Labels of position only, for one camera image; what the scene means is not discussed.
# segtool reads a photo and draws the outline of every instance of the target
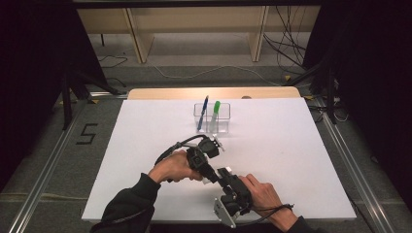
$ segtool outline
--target blue pen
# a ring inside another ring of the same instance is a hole
[[[205,115],[208,101],[209,95],[206,96],[205,102],[203,103],[202,115],[200,116],[199,124],[197,125],[197,131],[199,131],[202,128],[203,116]]]

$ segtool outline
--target person's left hand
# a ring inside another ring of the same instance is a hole
[[[170,156],[157,163],[149,172],[149,177],[156,183],[169,179],[179,182],[184,178],[202,180],[202,176],[198,172],[190,169],[184,150],[174,151]]]

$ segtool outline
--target white table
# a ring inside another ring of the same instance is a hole
[[[236,175],[254,174],[273,183],[284,203],[305,218],[356,217],[302,98],[220,99],[230,103],[229,133],[221,136],[226,152],[210,159],[214,168],[229,166]],[[192,116],[198,100],[126,100],[86,204],[83,220],[99,221],[106,205],[123,188],[137,183],[158,156],[195,135]],[[153,222],[215,222],[217,183],[163,183]],[[257,219],[250,213],[238,221]]]

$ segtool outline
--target person's hand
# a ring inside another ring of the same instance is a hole
[[[239,179],[251,192],[254,211],[258,215],[267,216],[270,211],[261,210],[282,206],[281,199],[271,183],[260,183],[252,174],[246,177],[239,176]],[[283,232],[287,232],[297,221],[297,217],[291,210],[284,208],[270,216],[268,220]]]
[[[174,151],[170,156],[157,163],[149,172],[149,177],[156,183],[169,179],[179,182],[184,178],[202,180],[202,176],[198,172],[190,169],[184,150]]]

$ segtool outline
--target clear plastic container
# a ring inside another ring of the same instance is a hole
[[[219,112],[213,117],[215,103],[208,103],[203,119],[201,120],[200,129],[199,122],[202,118],[203,103],[194,104],[193,116],[196,133],[202,134],[227,134],[229,132],[230,122],[230,104],[221,103]]]

